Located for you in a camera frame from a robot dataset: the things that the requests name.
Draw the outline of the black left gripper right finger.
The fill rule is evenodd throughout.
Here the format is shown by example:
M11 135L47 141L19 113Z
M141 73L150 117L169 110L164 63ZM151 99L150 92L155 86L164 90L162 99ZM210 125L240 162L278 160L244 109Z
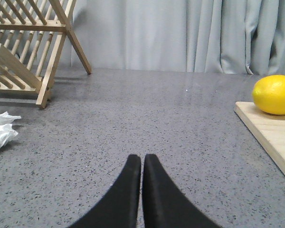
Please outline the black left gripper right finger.
M146 228L218 228L178 189L155 154L144 160L142 207Z

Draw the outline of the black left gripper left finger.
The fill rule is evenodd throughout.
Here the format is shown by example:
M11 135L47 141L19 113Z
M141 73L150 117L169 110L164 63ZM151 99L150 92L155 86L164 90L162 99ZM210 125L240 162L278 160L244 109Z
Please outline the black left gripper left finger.
M71 228L134 228L140 195L141 158L131 154L108 192Z

